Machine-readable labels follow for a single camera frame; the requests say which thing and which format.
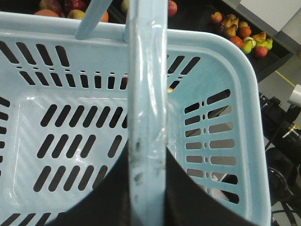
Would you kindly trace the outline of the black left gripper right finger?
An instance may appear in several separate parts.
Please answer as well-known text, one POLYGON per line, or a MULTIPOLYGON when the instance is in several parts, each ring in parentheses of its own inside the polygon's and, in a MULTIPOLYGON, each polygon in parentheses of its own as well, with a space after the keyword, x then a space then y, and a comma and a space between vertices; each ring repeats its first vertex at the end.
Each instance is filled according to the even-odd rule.
POLYGON ((184 172, 166 147, 166 226, 255 226, 209 196, 184 172))

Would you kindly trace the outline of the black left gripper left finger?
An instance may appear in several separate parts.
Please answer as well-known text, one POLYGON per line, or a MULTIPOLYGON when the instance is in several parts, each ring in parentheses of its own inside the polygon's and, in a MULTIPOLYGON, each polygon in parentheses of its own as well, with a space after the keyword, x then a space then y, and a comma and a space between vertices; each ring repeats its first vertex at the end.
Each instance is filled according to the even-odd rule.
POLYGON ((48 226, 128 226, 128 144, 95 190, 48 226))

